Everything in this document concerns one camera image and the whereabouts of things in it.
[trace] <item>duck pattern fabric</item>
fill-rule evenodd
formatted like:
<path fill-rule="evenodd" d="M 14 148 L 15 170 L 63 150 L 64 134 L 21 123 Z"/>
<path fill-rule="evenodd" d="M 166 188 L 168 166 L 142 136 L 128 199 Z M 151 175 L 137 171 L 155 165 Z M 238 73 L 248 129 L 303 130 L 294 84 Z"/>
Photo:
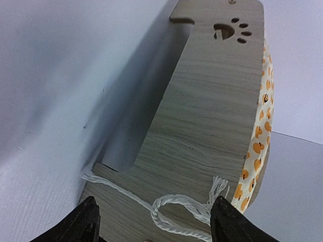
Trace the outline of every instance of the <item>duck pattern fabric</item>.
<path fill-rule="evenodd" d="M 258 101 L 255 100 L 255 104 L 257 102 L 258 105 L 256 120 L 239 183 L 231 202 L 242 214 L 248 207 L 257 184 L 270 142 L 274 113 L 274 89 L 272 58 L 265 37 L 260 93 Z"/>

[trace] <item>wooden cat scratcher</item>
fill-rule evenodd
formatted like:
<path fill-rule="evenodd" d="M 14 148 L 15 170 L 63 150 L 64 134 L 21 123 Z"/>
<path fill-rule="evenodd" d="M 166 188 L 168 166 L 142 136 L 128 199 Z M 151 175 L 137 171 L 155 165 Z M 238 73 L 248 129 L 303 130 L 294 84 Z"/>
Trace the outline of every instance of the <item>wooden cat scratcher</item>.
<path fill-rule="evenodd" d="M 135 165 L 125 174 L 100 164 L 93 171 L 110 180 L 110 186 L 118 184 L 148 204 L 167 194 L 205 202 L 212 178 L 218 175 L 228 183 L 218 180 L 212 188 L 222 191 L 229 185 L 227 199 L 243 213 L 265 160 L 273 114 L 272 106 L 266 106 L 273 105 L 274 84 L 264 43 L 262 4 L 256 0 L 180 0 L 170 19 L 194 27 Z M 100 183 L 98 176 L 87 172 L 83 178 Z M 81 200 L 93 195 L 104 208 L 103 238 L 106 233 L 111 241 L 146 237 L 196 241 L 159 230 L 145 209 L 102 186 L 88 183 Z M 98 193 L 99 189 L 106 194 Z M 165 207 L 163 214 L 208 231 L 181 207 Z M 199 238 L 210 241 L 210 237 Z"/>

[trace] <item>wood grain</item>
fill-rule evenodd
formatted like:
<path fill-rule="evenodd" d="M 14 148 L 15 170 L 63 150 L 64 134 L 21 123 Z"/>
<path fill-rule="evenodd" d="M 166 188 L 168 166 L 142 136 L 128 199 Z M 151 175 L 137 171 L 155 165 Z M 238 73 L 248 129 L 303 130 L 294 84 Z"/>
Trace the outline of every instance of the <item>wood grain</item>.
<path fill-rule="evenodd" d="M 239 22 L 231 23 L 233 18 Z M 181 0 L 171 20 L 194 23 L 134 167 L 116 173 L 101 164 L 94 172 L 153 203 L 167 194 L 184 194 L 206 202 L 212 177 L 231 186 L 233 197 L 253 131 L 263 48 L 263 8 L 254 0 Z M 234 28 L 228 39 L 215 39 L 213 25 Z M 241 23 L 248 27 L 242 29 Z M 245 44 L 237 41 L 242 31 Z M 101 207 L 101 236 L 111 242 L 197 241 L 158 229 L 136 202 L 98 185 L 86 185 L 82 198 L 94 195 Z M 180 223 L 208 228 L 182 207 L 162 212 Z"/>

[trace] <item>gray wall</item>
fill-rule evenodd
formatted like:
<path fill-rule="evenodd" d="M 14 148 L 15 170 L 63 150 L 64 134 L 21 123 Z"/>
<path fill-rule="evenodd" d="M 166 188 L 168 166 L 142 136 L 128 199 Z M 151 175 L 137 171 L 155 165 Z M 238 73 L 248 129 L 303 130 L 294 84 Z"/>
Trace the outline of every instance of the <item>gray wall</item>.
<path fill-rule="evenodd" d="M 323 241 L 323 145 L 272 134 L 259 195 L 245 215 L 285 242 Z"/>

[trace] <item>rope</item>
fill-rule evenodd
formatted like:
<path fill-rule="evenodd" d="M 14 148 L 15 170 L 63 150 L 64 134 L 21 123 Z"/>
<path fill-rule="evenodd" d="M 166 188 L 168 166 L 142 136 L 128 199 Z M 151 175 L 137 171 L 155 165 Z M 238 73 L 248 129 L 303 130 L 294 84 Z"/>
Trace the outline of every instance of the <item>rope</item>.
<path fill-rule="evenodd" d="M 190 197 L 187 197 L 185 195 L 176 194 L 176 195 L 166 195 L 161 198 L 158 198 L 154 201 L 153 205 L 150 205 L 147 202 L 141 200 L 138 196 L 134 195 L 132 192 L 121 188 L 120 186 L 109 181 L 108 179 L 94 175 L 89 167 L 86 167 L 83 170 L 81 178 L 91 183 L 100 183 L 100 184 L 108 185 L 111 188 L 116 189 L 120 193 L 126 195 L 127 197 L 133 199 L 141 206 L 143 206 L 144 208 L 150 211 L 150 215 L 153 222 L 160 229 L 165 230 L 169 233 L 195 237 L 205 242 L 212 242 L 212 237 L 210 234 L 200 230 L 185 228 L 178 225 L 177 223 L 163 216 L 159 212 L 159 208 L 168 203 L 180 204 L 184 206 L 190 213 L 192 213 L 192 215 L 196 219 L 210 226 L 210 217 L 211 217 L 210 211 L 211 211 L 212 205 L 215 202 L 216 198 L 219 196 L 219 194 L 226 188 L 228 184 L 228 181 L 225 179 L 222 179 L 218 176 L 213 177 L 213 184 L 209 192 L 209 200 L 206 204 L 201 204 L 198 201 Z M 230 186 L 228 186 L 228 190 L 225 198 L 229 193 L 229 189 L 230 189 Z"/>

